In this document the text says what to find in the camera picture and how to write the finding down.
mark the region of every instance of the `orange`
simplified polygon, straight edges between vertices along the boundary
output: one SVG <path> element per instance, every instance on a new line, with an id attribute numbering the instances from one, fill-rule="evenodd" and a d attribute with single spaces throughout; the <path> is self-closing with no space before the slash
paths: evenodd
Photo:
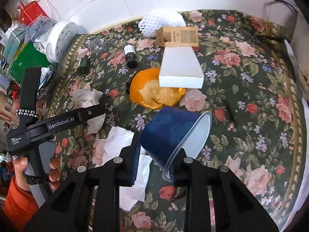
<path id="1" fill-rule="evenodd" d="M 130 99 L 139 105 L 159 109 L 165 105 L 173 106 L 182 95 L 184 88 L 170 88 L 159 86 L 160 68 L 142 70 L 135 75 L 130 86 Z"/>

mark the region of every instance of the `clear plastic rim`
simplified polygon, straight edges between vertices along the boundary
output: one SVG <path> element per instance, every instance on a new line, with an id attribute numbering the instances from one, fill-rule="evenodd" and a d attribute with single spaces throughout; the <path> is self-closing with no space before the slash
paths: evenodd
<path id="1" fill-rule="evenodd" d="M 165 164 L 165 167 L 163 169 L 163 173 L 162 173 L 162 178 L 168 182 L 171 182 L 171 179 L 169 177 L 169 168 L 172 164 L 172 161 L 175 159 L 177 153 L 179 152 L 179 150 L 182 148 L 183 144 L 187 141 L 187 139 L 189 138 L 189 136 L 193 133 L 193 131 L 195 130 L 195 128 L 198 126 L 198 124 L 201 122 L 201 120 L 203 118 L 209 117 L 209 129 L 207 132 L 207 135 L 205 137 L 204 143 L 202 145 L 202 147 L 200 149 L 202 149 L 206 143 L 206 140 L 209 136 L 209 132 L 211 130 L 211 119 L 212 119 L 212 114 L 211 111 L 206 111 L 204 113 L 202 113 L 201 116 L 199 116 L 199 118 L 197 119 L 197 121 L 195 121 L 194 125 L 191 127 L 191 129 L 189 130 L 189 132 L 186 134 L 186 136 L 182 139 L 182 141 L 178 144 L 178 146 L 175 148 L 175 150 L 172 152 L 172 154 L 170 155 L 168 161 Z"/>

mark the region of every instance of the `finger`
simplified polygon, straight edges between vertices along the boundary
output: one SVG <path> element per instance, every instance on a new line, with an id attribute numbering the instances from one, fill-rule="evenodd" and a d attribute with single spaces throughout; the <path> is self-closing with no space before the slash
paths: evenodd
<path id="1" fill-rule="evenodd" d="M 49 174 L 49 179 L 51 182 L 55 182 L 56 180 L 58 180 L 60 178 L 60 171 L 58 169 L 53 170 L 50 174 Z"/>
<path id="2" fill-rule="evenodd" d="M 55 154 L 59 154 L 62 152 L 62 146 L 56 145 Z"/>
<path id="3" fill-rule="evenodd" d="M 28 158 L 18 158 L 14 161 L 14 169 L 15 169 L 15 175 L 16 177 L 22 176 L 24 174 L 24 171 L 28 165 Z"/>
<path id="4" fill-rule="evenodd" d="M 56 169 L 60 166 L 60 159 L 58 157 L 52 158 L 52 160 L 49 163 L 49 166 L 51 169 Z"/>
<path id="5" fill-rule="evenodd" d="M 50 185 L 51 185 L 53 190 L 56 190 L 60 186 L 60 182 L 55 181 L 55 182 L 52 182 Z"/>
<path id="6" fill-rule="evenodd" d="M 15 170 L 15 182 L 16 184 L 23 190 L 29 191 L 29 185 L 26 182 L 26 178 L 24 176 L 24 170 L 28 165 L 28 159 L 18 158 L 14 161 L 14 170 Z"/>

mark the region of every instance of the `floral tablecloth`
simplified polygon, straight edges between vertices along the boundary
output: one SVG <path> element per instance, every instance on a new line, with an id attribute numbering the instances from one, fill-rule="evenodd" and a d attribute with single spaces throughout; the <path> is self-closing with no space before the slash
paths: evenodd
<path id="1" fill-rule="evenodd" d="M 300 91 L 283 39 L 286 29 L 238 11 L 200 10 L 182 13 L 188 26 L 198 28 L 200 46 L 194 47 L 205 73 L 202 89 L 187 89 L 175 105 L 202 113 L 210 110 L 213 122 L 205 147 L 197 157 L 203 165 L 226 164 L 259 200 L 281 228 L 291 213 L 302 175 L 306 128 Z M 104 93 L 106 121 L 98 135 L 85 125 L 59 133 L 63 147 L 61 178 L 79 165 L 93 167 L 100 161 L 98 140 L 112 126 L 142 131 L 157 110 L 129 100 L 127 83 L 140 69 L 159 67 L 164 49 L 154 38 L 145 38 L 138 21 L 103 31 L 79 35 L 65 59 L 49 116 L 74 108 L 74 90 L 90 84 Z M 88 44 L 103 38 L 106 48 L 91 55 Z M 135 46 L 139 67 L 125 66 L 123 47 Z M 76 72 L 78 60 L 88 56 L 90 73 Z M 182 231 L 185 189 L 170 186 L 152 161 L 144 202 L 130 212 L 120 210 L 121 231 Z M 211 205 L 211 223 L 214 211 Z"/>

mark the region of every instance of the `paper towel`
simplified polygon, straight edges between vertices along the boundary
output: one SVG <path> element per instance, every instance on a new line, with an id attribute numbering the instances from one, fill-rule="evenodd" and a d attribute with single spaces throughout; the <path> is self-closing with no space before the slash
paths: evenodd
<path id="1" fill-rule="evenodd" d="M 72 92 L 73 99 L 77 105 L 83 108 L 98 104 L 98 99 L 103 95 L 103 92 L 96 89 L 91 89 L 89 83 L 80 90 Z M 105 114 L 98 117 L 92 118 L 87 121 L 88 123 L 88 134 L 95 134 L 101 129 L 104 124 Z"/>
<path id="2" fill-rule="evenodd" d="M 96 167 L 104 165 L 107 161 L 119 156 L 122 148 L 131 144 L 134 133 L 119 126 L 113 126 L 106 139 L 96 139 L 95 154 L 102 154 L 102 161 L 97 160 Z M 145 200 L 145 188 L 149 177 L 149 165 L 152 158 L 146 155 L 141 148 L 138 163 L 138 172 L 135 184 L 132 187 L 120 187 L 119 206 L 125 211 L 130 211 L 137 201 Z"/>

